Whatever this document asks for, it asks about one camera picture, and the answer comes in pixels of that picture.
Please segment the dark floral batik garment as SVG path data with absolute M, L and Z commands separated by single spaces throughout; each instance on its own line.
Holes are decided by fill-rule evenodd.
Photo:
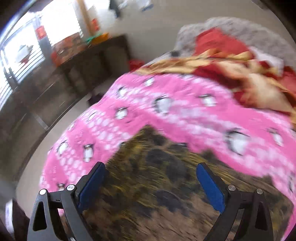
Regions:
M 212 150 L 190 152 L 146 126 L 121 142 L 107 162 L 102 187 L 91 192 L 94 203 L 82 216 L 96 240 L 202 240 L 218 218 L 200 182 L 196 166 L 205 162 L 227 184 L 242 191 L 262 188 L 280 240 L 293 203 L 268 175 L 257 177 L 231 169 Z

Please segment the pink penguin bed blanket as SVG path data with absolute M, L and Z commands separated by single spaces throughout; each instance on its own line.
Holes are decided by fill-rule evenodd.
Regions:
M 244 108 L 216 81 L 180 74 L 119 77 L 49 150 L 40 187 L 57 191 L 77 183 L 145 125 L 193 152 L 210 149 L 237 171 L 269 176 L 295 202 L 295 132 L 289 119 Z

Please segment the dark wooden side table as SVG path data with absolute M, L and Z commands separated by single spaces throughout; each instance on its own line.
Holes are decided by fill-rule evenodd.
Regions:
M 62 63 L 58 69 L 74 93 L 83 96 L 108 78 L 128 72 L 131 59 L 127 35 L 122 34 L 87 47 Z

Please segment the white small pillow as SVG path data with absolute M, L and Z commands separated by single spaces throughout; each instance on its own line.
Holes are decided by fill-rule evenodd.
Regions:
M 269 64 L 269 66 L 275 67 L 277 69 L 277 75 L 282 75 L 285 65 L 281 58 L 265 53 L 254 46 L 249 46 L 249 49 L 252 51 L 258 61 L 265 61 L 267 64 Z

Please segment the red and gold satin quilt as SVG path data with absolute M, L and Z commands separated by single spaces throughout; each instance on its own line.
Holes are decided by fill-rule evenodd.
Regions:
M 218 28 L 196 37 L 194 55 L 160 60 L 139 68 L 137 73 L 210 78 L 233 90 L 235 99 L 244 107 L 286 114 L 295 125 L 295 71 L 290 66 L 280 71 L 268 61 L 257 59 L 250 47 Z

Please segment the grey floral pillow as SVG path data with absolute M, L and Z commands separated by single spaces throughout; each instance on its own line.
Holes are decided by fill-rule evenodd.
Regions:
M 295 48 L 279 34 L 248 20 L 234 17 L 214 17 L 202 23 L 184 25 L 180 28 L 174 50 L 183 56 L 194 53 L 195 38 L 211 28 L 219 28 L 247 45 L 282 59 L 287 66 L 295 68 Z

